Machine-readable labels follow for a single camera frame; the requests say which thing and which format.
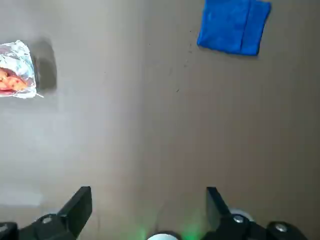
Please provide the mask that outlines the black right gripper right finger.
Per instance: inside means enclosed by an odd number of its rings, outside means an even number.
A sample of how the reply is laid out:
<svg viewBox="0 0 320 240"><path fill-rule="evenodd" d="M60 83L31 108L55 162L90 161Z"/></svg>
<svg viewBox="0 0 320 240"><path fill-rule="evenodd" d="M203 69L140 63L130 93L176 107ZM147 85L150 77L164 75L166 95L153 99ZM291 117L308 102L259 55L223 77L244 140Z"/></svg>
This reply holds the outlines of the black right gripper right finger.
<svg viewBox="0 0 320 240"><path fill-rule="evenodd" d="M216 187L206 188L209 231L203 240L306 240L296 226L271 221L263 227L241 213L232 213Z"/></svg>

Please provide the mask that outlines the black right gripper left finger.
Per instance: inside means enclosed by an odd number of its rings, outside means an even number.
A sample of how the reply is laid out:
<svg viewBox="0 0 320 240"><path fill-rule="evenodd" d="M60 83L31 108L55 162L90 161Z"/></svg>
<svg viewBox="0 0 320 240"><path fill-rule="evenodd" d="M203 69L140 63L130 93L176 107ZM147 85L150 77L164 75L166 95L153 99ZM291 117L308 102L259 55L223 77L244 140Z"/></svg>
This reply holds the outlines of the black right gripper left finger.
<svg viewBox="0 0 320 240"><path fill-rule="evenodd" d="M92 214L92 190L82 186L57 212L41 216L23 228L0 223L2 240L76 240Z"/></svg>

